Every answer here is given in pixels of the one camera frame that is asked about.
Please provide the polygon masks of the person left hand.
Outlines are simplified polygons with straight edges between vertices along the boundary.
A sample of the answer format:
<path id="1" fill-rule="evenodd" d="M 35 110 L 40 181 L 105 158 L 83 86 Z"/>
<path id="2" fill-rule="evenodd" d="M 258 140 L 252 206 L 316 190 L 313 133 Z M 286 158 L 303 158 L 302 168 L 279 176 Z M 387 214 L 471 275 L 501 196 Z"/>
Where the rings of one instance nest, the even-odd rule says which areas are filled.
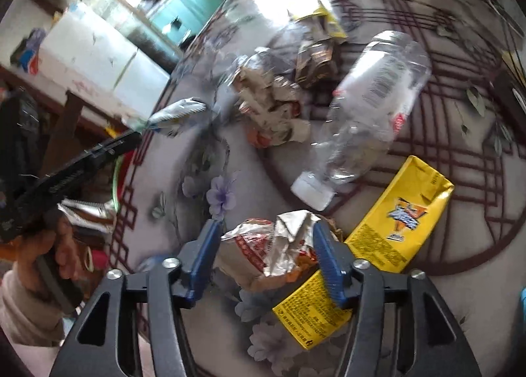
<path id="1" fill-rule="evenodd" d="M 73 226 L 64 214 L 44 230 L 22 239 L 15 267 L 21 285 L 46 302 L 56 300 L 52 280 L 79 280 L 83 274 L 79 248 Z"/>

